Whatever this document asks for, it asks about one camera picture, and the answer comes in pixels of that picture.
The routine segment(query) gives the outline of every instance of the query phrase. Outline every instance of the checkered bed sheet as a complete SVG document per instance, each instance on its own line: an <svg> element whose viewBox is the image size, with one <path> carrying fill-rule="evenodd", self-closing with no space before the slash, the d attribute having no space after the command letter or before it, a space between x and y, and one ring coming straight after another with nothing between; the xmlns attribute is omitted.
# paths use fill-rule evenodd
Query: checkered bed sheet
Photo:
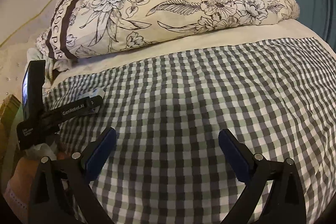
<svg viewBox="0 0 336 224"><path fill-rule="evenodd" d="M245 186L219 148L223 128L252 153L294 159L313 223L336 189L335 65L315 38L211 47L70 77L46 94L45 105L105 90L97 114L63 123L60 133L75 152L107 126L119 132L91 184L115 223L220 223Z"/></svg>

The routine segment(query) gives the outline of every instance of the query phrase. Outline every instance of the gingham fabric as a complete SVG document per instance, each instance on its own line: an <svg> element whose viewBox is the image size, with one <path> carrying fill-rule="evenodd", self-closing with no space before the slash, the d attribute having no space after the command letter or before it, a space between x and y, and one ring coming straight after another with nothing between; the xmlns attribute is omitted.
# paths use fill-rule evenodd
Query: gingham fabric
<svg viewBox="0 0 336 224"><path fill-rule="evenodd" d="M60 133L75 152L107 126L119 132L91 184L115 223L220 223L244 189L219 148L223 128L252 153L294 159L313 223L336 189L335 65L314 38L212 47L70 77L45 104L105 90L98 114L65 122Z"/></svg>

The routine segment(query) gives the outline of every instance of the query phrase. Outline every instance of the white bed sheet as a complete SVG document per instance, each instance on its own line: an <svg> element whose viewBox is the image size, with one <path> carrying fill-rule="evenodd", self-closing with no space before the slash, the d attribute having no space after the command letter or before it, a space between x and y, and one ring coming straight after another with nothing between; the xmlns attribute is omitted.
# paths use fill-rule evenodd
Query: white bed sheet
<svg viewBox="0 0 336 224"><path fill-rule="evenodd" d="M70 76L97 73L142 59L173 52L192 50L196 48L253 43L264 39L276 39L283 37L315 37L334 56L334 58L336 58L336 53L315 32L294 19L287 19L276 25L241 26L232 29L207 32L199 35L191 35L136 50L80 59L72 69L58 75L52 87L55 87Z"/></svg>

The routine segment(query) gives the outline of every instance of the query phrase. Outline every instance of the blue gripper pad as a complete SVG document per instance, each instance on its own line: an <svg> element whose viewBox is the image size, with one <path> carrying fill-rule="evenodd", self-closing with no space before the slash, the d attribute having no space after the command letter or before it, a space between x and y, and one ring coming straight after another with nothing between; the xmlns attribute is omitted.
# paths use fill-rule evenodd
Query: blue gripper pad
<svg viewBox="0 0 336 224"><path fill-rule="evenodd" d="M238 140L232 140L231 138L234 138L234 136L228 129L221 130L218 134L219 147L235 172L237 179L246 184L251 179L249 165L237 147L239 145Z"/></svg>
<svg viewBox="0 0 336 224"><path fill-rule="evenodd" d="M85 180L87 182L96 180L105 164L107 159L109 158L111 151L115 149L117 144L117 133L113 128L107 128L108 130L102 140L100 140L100 144L95 148L92 152L90 158L86 161L85 164Z"/></svg>

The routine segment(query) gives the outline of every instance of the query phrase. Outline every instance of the silver screw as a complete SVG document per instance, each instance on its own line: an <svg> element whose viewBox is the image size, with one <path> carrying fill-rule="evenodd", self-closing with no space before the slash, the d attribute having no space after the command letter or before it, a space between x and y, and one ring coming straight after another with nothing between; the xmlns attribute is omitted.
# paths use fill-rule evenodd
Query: silver screw
<svg viewBox="0 0 336 224"><path fill-rule="evenodd" d="M263 156L262 154L256 153L256 154L254 155L254 158L255 158L256 160L262 160L262 159L264 158L264 156Z"/></svg>
<svg viewBox="0 0 336 224"><path fill-rule="evenodd" d="M48 160L49 160L48 157L43 157L43 158L41 159L41 163L45 164Z"/></svg>
<svg viewBox="0 0 336 224"><path fill-rule="evenodd" d="M289 165L294 164L294 161L293 161L291 158L288 158L288 159L286 160L286 162L287 162Z"/></svg>
<svg viewBox="0 0 336 224"><path fill-rule="evenodd" d="M71 157L72 157L73 159L77 159L77 158L79 158L80 156L81 156L81 154L80 154L79 152L75 152L75 153L72 154Z"/></svg>

